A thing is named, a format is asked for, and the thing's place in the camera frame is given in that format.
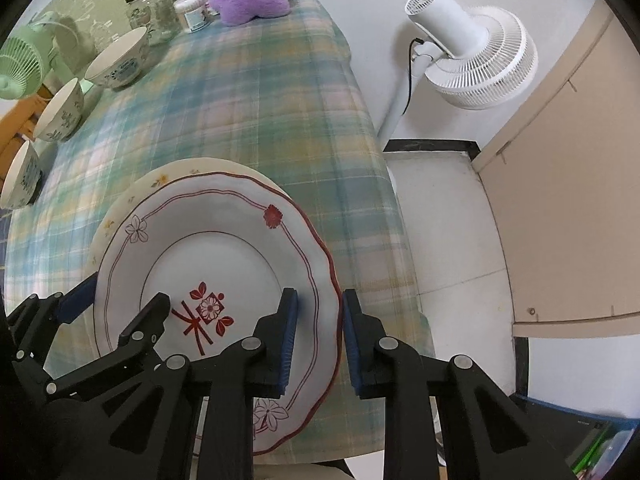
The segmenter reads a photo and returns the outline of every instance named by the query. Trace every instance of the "bowl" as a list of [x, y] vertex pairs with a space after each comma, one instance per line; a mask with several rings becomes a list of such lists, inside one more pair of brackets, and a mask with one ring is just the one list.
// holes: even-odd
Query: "bowl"
[[2, 193], [0, 193], [0, 208], [20, 209], [34, 198], [42, 170], [40, 160], [31, 141], [25, 142], [7, 171]]
[[78, 126], [83, 107], [84, 96], [75, 77], [49, 101], [33, 129], [33, 135], [49, 142], [68, 137]]
[[142, 72], [148, 54], [146, 27], [134, 28], [98, 54], [87, 67], [84, 78], [107, 88], [128, 85]]

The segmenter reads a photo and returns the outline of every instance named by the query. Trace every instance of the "flower design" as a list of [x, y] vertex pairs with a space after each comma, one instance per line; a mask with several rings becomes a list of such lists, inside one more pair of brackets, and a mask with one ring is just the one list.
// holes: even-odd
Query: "flower design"
[[218, 301], [218, 298], [216, 298], [214, 294], [209, 294], [200, 302], [196, 310], [205, 322], [211, 322], [218, 318], [220, 312], [222, 312], [224, 308], [225, 307]]
[[204, 295], [207, 291], [207, 284], [205, 282], [200, 282], [200, 285], [198, 285], [198, 288], [194, 288], [189, 295], [191, 296], [192, 300], [201, 300], [202, 298], [204, 298]]
[[204, 351], [204, 348], [202, 347], [202, 341], [200, 341], [200, 334], [202, 334], [204, 339], [206, 339], [207, 343], [209, 343], [210, 345], [213, 345], [213, 339], [211, 339], [209, 337], [209, 334], [207, 334], [207, 331], [200, 326], [201, 319], [193, 315], [193, 312], [187, 306], [187, 304], [184, 303], [184, 301], [181, 301], [180, 304], [182, 305], [182, 307], [184, 308], [185, 312], [188, 314], [189, 317], [184, 316], [174, 308], [171, 309], [171, 313], [175, 317], [178, 317], [179, 319], [187, 323], [187, 328], [184, 330], [184, 332], [182, 332], [184, 335], [187, 335], [189, 332], [191, 332], [191, 330], [193, 330], [193, 333], [195, 334], [195, 338], [196, 338], [196, 345], [198, 345], [198, 350], [200, 351], [200, 355], [203, 356], [205, 355], [205, 351]]
[[254, 428], [270, 431], [278, 429], [278, 421], [289, 418], [289, 413], [273, 399], [256, 399], [254, 405]]
[[111, 226], [114, 224], [113, 220], [105, 220], [102, 228], [104, 229], [104, 237], [108, 238], [110, 234]]
[[216, 323], [216, 333], [220, 337], [222, 337], [223, 335], [225, 335], [226, 327], [233, 325], [233, 323], [234, 323], [234, 319], [232, 317], [229, 317], [229, 316], [221, 317]]
[[23, 190], [27, 191], [29, 189], [30, 185], [33, 183], [37, 170], [38, 168], [36, 167], [36, 161], [30, 158], [20, 181]]
[[169, 182], [169, 176], [163, 173], [158, 178], [156, 178], [155, 182], [151, 185], [151, 187], [162, 187], [167, 182]]
[[73, 115], [70, 112], [62, 112], [62, 125], [69, 129], [71, 127], [71, 121], [73, 120]]
[[137, 215], [133, 215], [131, 223], [128, 224], [124, 230], [129, 235], [129, 241], [134, 244], [138, 240], [146, 242], [149, 240], [149, 236], [145, 233], [146, 220], [140, 220]]
[[276, 206], [269, 204], [268, 208], [264, 210], [263, 218], [269, 229], [275, 229], [282, 222], [282, 213]]
[[62, 132], [59, 132], [57, 129], [53, 130], [53, 132], [47, 133], [47, 138], [49, 140], [58, 140], [62, 137]]

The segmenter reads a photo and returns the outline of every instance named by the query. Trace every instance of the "red floral pattern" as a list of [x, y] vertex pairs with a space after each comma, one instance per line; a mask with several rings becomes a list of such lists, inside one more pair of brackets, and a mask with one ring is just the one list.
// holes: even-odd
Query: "red floral pattern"
[[183, 332], [184, 335], [187, 335], [191, 330], [193, 330], [196, 338], [196, 344], [198, 345], [198, 350], [200, 351], [200, 355], [205, 355], [204, 348], [202, 346], [202, 342], [200, 341], [200, 335], [202, 335], [207, 342], [211, 345], [213, 344], [213, 340], [210, 338], [209, 334], [204, 330], [204, 327], [200, 325], [201, 321], [204, 321], [205, 325], [208, 325], [212, 321], [217, 320], [216, 323], [216, 333], [222, 337], [225, 335], [226, 327], [233, 325], [234, 319], [230, 316], [220, 317], [220, 313], [225, 309], [225, 306], [222, 304], [221, 300], [225, 299], [225, 295], [220, 292], [218, 295], [213, 292], [205, 297], [207, 293], [207, 284], [205, 282], [200, 282], [198, 288], [193, 289], [189, 295], [192, 300], [201, 300], [198, 306], [196, 307], [196, 312], [199, 317], [193, 315], [191, 309], [187, 306], [187, 304], [182, 301], [182, 307], [185, 309], [189, 317], [180, 314], [177, 310], [171, 310], [171, 313], [179, 319], [189, 323], [187, 329]]
[[269, 229], [275, 229], [282, 222], [282, 212], [273, 204], [264, 210], [264, 222]]

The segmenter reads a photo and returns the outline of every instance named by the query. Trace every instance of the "plaid tablecloth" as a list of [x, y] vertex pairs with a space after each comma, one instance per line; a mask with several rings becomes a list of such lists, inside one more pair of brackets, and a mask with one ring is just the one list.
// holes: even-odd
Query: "plaid tablecloth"
[[[16, 211], [6, 253], [8, 310], [32, 292], [66, 292], [83, 278], [92, 237], [116, 197], [153, 168], [214, 156], [279, 184], [332, 252], [341, 288], [418, 351], [433, 346], [419, 313], [414, 265], [398, 204], [350, 50], [316, 0], [235, 28], [179, 36], [134, 85], [104, 92], [60, 144], [38, 201]], [[59, 376], [94, 354], [82, 319], [63, 326], [47, 368]], [[381, 402], [340, 375], [309, 425], [263, 463], [320, 462], [383, 447]]]

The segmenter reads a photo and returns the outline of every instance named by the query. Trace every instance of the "white fan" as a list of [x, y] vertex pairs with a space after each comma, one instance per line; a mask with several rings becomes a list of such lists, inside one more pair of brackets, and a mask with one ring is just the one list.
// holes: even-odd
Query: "white fan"
[[538, 51], [522, 22], [499, 7], [463, 9], [455, 0], [408, 0], [405, 12], [431, 41], [414, 48], [408, 77], [380, 126], [382, 148], [426, 75], [454, 106], [483, 110], [521, 94], [538, 68]]

